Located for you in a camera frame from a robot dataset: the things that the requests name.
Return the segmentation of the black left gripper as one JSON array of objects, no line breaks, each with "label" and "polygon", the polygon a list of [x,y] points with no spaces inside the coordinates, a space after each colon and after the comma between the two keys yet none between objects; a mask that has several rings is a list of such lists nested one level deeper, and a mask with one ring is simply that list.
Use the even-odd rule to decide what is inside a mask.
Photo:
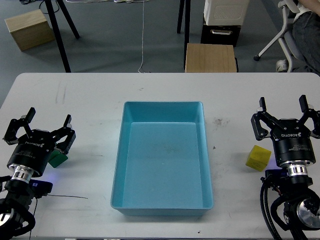
[{"label": "black left gripper", "polygon": [[[8,145],[17,144],[7,163],[8,169],[24,166],[32,169],[32,176],[37,178],[43,175],[54,149],[63,155],[69,153],[76,139],[76,132],[72,129],[70,114],[66,116],[63,126],[51,133],[39,129],[31,130],[29,123],[35,114],[35,108],[31,107],[20,119],[11,119],[3,140]],[[17,138],[20,128],[24,128],[26,134]]]}]

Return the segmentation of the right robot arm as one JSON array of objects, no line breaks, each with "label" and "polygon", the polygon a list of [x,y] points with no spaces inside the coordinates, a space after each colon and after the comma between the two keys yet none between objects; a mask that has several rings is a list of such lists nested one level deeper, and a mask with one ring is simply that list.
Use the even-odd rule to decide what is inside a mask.
[{"label": "right robot arm", "polygon": [[320,112],[299,98],[300,119],[277,119],[267,112],[264,97],[251,117],[255,138],[269,138],[273,144],[277,169],[265,171],[261,178],[260,207],[272,237],[281,239],[276,226],[290,231],[295,240],[307,239],[305,231],[320,229],[320,198],[309,187],[313,180],[307,167],[316,162],[311,138],[320,137]]}]

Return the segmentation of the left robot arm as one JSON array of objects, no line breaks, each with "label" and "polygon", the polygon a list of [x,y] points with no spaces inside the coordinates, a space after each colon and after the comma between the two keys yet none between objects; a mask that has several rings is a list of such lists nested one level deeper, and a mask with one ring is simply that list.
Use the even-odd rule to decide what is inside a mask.
[{"label": "left robot arm", "polygon": [[7,191],[0,200],[2,240],[21,236],[35,227],[35,217],[29,211],[32,200],[47,196],[53,188],[51,182],[38,178],[47,165],[56,168],[67,160],[76,138],[71,115],[67,115],[61,128],[49,132],[30,128],[35,113],[32,107],[20,119],[12,119],[3,138],[8,145],[16,147],[7,163],[13,174],[0,178],[0,188]]}]

